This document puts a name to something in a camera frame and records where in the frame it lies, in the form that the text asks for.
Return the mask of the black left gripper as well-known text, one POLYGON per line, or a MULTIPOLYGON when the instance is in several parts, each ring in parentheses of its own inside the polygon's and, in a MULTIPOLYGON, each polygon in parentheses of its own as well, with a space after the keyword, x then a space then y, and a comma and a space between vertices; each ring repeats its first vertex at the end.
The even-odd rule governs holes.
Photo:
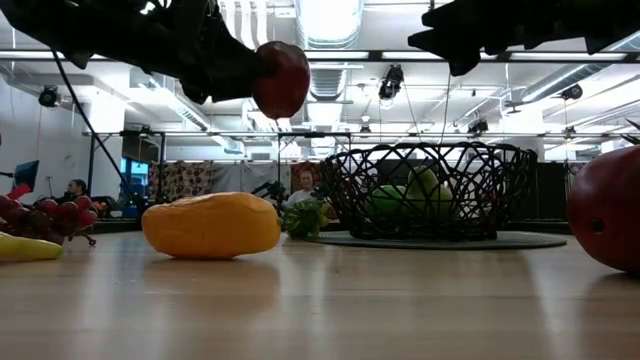
POLYGON ((228 31, 217 0, 114 0, 123 42, 114 58, 182 81, 196 104, 252 96, 274 65, 228 31))

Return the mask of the dark red apple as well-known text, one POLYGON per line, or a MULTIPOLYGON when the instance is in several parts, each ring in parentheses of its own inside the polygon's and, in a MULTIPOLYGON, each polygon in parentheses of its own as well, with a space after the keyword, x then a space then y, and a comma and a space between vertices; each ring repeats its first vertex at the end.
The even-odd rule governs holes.
POLYGON ((255 80, 253 99, 273 120, 290 118, 305 102, 310 87, 309 61, 302 49, 281 41, 261 45, 257 54, 270 72, 255 80))

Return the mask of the yellow orange mango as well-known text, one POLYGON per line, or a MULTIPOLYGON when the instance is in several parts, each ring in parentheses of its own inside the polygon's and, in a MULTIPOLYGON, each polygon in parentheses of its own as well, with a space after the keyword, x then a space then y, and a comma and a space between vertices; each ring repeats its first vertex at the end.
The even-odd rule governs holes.
POLYGON ((144 236, 158 252, 182 259, 231 259, 265 252, 281 236, 272 204, 246 192, 212 193, 148 208, 144 236))

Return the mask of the small green leafy vegetable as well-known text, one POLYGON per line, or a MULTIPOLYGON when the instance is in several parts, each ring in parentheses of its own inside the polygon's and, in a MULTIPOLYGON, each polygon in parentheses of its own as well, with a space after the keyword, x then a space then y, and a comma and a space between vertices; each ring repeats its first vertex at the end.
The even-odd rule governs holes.
POLYGON ((283 226, 292 239, 317 236, 328 219, 323 214, 323 203, 308 199, 297 202, 284 212, 283 226))

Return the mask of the green pear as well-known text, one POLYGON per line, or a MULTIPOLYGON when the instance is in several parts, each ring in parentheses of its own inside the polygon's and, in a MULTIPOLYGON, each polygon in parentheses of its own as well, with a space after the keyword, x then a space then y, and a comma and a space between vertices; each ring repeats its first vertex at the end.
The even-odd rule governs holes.
POLYGON ((408 214, 428 221, 449 220, 456 211, 451 190, 426 166, 416 167, 409 173, 406 200, 408 214))

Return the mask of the black woven wire basket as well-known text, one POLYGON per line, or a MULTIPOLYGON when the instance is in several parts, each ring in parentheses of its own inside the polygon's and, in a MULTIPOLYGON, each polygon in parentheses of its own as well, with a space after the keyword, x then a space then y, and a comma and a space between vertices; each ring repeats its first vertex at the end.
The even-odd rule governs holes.
POLYGON ((525 200, 538 156, 531 149, 482 142, 382 144, 327 157, 322 184, 340 223, 360 239, 494 239, 525 200), (381 185, 403 185, 416 167, 430 168, 453 194, 454 217, 428 221, 405 211, 397 227, 364 216, 366 197, 381 185))

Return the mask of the red grape bunch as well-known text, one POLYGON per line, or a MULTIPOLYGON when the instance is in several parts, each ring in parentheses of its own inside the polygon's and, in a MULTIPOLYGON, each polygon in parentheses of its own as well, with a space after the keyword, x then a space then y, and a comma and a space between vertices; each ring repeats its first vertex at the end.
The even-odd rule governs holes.
POLYGON ((58 245, 82 237, 94 247, 97 241, 87 230, 97 220, 97 211, 86 196, 63 203, 45 199, 29 206, 0 195, 0 231, 11 235, 46 240, 58 245))

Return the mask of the large red apple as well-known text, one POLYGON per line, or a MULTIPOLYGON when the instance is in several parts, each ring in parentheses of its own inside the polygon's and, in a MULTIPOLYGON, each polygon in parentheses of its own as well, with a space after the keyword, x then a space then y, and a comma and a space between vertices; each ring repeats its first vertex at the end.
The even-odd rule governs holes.
POLYGON ((640 145, 604 153, 578 172, 567 219, 594 260, 640 275, 640 145))

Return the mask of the yellow banana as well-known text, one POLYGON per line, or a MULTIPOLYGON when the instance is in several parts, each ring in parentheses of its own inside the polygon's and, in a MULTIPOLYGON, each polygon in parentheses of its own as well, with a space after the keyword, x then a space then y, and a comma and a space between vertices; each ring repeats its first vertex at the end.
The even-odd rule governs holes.
POLYGON ((63 252, 63 247, 55 243, 0 232, 0 258, 54 260, 63 252))

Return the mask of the white LED light strip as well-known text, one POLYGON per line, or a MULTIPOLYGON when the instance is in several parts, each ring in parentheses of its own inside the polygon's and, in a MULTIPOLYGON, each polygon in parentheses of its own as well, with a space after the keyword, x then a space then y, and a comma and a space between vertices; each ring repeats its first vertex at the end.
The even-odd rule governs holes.
MULTIPOLYGON (((56 52, 57 56, 62 59, 67 59, 62 53, 56 52)), ((22 51, 22 50, 0 50, 0 61, 44 61, 54 60, 53 52, 51 51, 22 51)), ((108 58, 100 55, 93 55, 89 58, 91 61, 110 61, 108 58)))
POLYGON ((382 53, 383 59, 401 59, 401 60, 442 60, 441 56, 438 56, 429 52, 389 52, 385 51, 382 53))
POLYGON ((626 53, 596 53, 589 55, 588 53, 532 53, 532 52, 514 52, 510 55, 511 60, 517 61, 618 61, 627 56, 626 53))
POLYGON ((310 60, 349 61, 366 60, 369 53, 366 51, 306 51, 305 55, 310 60))

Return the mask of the brown floral cloth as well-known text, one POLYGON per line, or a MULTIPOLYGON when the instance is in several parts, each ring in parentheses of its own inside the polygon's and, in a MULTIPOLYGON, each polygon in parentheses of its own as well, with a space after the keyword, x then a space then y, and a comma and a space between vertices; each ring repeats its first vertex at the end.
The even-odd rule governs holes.
POLYGON ((209 194, 213 187, 212 161, 153 162, 149 169, 151 205, 209 194))

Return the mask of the person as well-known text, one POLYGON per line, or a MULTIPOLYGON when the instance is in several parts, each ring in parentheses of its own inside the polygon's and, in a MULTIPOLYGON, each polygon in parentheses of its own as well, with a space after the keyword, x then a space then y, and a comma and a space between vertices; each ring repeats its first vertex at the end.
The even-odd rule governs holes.
POLYGON ((312 193, 314 190, 313 174, 308 170, 304 170, 301 171, 299 175, 301 188, 292 193, 289 198, 283 202, 284 208, 290 208, 298 202, 309 200, 312 198, 312 193))
POLYGON ((74 201, 77 197, 87 195, 87 184, 82 179, 73 179, 68 183, 67 190, 59 199, 61 203, 74 201))

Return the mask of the round grey placemat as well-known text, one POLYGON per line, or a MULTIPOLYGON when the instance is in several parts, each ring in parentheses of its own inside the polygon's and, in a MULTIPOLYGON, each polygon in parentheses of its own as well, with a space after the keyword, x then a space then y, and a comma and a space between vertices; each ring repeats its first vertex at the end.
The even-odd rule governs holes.
POLYGON ((351 236, 347 231, 321 232, 315 237, 306 239, 324 245, 412 249, 412 250, 521 250, 561 247, 567 243, 562 236, 534 232, 501 231, 496 239, 485 240, 394 240, 394 239, 360 239, 351 236))

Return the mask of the tilted blue screen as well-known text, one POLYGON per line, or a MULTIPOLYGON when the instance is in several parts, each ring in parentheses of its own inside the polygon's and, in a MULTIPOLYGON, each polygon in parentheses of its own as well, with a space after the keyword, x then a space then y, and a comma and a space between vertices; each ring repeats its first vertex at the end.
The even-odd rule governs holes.
POLYGON ((39 164, 39 160, 18 164, 13 172, 12 189, 24 188, 32 192, 35 188, 39 164))

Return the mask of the silver ceiling duct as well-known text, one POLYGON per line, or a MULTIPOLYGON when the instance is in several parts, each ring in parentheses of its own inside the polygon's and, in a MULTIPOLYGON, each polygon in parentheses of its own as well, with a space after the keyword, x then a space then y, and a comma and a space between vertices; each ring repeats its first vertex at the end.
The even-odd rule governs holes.
POLYGON ((303 49, 342 50, 356 44, 364 0, 294 0, 294 6, 303 49))

